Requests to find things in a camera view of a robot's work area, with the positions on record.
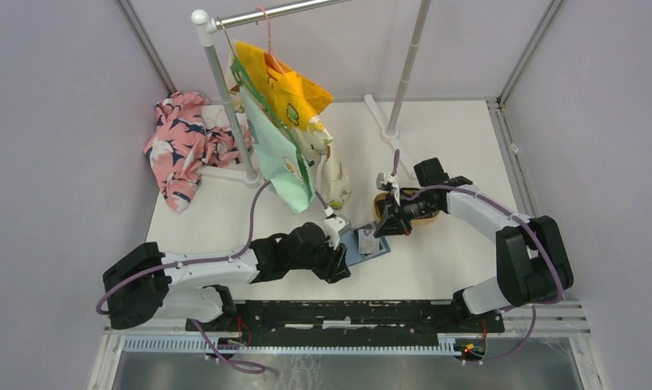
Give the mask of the tan oval card tray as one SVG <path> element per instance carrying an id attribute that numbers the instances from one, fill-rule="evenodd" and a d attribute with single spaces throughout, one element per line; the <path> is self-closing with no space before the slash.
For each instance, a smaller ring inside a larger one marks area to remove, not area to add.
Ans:
<path id="1" fill-rule="evenodd" d="M 407 197 L 411 197 L 412 195 L 415 194 L 415 192 L 418 190 L 418 188 L 414 187 L 404 187 L 400 190 L 401 195 L 405 195 Z M 373 200 L 373 215 L 374 215 L 374 220 L 378 223 L 381 221 L 382 218 L 382 212 L 383 212 L 383 203 L 385 200 L 385 193 L 379 193 Z M 427 215 L 424 218 L 421 219 L 414 219 L 412 221 L 412 225 L 415 226 L 424 226 L 431 224 L 434 222 L 438 217 L 438 212 L 434 212 L 430 215 Z"/>

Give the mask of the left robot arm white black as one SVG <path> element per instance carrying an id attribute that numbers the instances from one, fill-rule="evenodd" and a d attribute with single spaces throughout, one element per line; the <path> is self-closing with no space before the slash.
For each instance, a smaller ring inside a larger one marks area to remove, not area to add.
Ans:
<path id="1" fill-rule="evenodd" d="M 145 242 L 103 273 L 105 294 L 97 312 L 115 330 L 190 319 L 222 332 L 236 321 L 232 285 L 272 282 L 290 271 L 311 271 L 334 284 L 351 275 L 347 251 L 343 243 L 332 246 L 315 223 L 217 253 L 162 252 L 157 243 Z"/>

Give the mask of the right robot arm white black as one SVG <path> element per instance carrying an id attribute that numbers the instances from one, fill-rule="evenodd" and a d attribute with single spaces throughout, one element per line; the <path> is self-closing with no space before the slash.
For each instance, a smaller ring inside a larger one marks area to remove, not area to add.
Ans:
<path id="1" fill-rule="evenodd" d="M 574 275 L 556 221 L 507 208 L 463 175 L 451 177 L 437 158 L 415 165 L 418 186 L 399 185 L 396 170 L 378 175 L 382 191 L 374 202 L 376 237 L 408 236 L 416 221 L 439 214 L 460 219 L 495 247 L 495 276 L 454 293 L 452 325 L 470 332 L 494 310 L 534 303 L 555 304 L 574 284 Z"/>

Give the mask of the blue leather card holder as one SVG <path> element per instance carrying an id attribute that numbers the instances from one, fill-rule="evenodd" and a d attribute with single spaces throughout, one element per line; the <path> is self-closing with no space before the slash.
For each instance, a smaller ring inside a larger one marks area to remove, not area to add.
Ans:
<path id="1" fill-rule="evenodd" d="M 347 248 L 345 263 L 348 267 L 354 267 L 390 253 L 391 247 L 386 238 L 376 238 L 373 235 L 376 228 L 377 224 L 372 222 L 350 229 L 340 237 L 340 243 Z"/>

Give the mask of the grey card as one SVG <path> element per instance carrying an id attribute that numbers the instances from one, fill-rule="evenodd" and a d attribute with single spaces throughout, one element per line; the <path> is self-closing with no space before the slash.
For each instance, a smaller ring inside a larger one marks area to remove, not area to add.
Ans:
<path id="1" fill-rule="evenodd" d="M 357 230 L 360 254 L 373 255 L 380 251 L 380 240 L 374 235 L 374 233 L 374 228 L 360 228 Z"/>

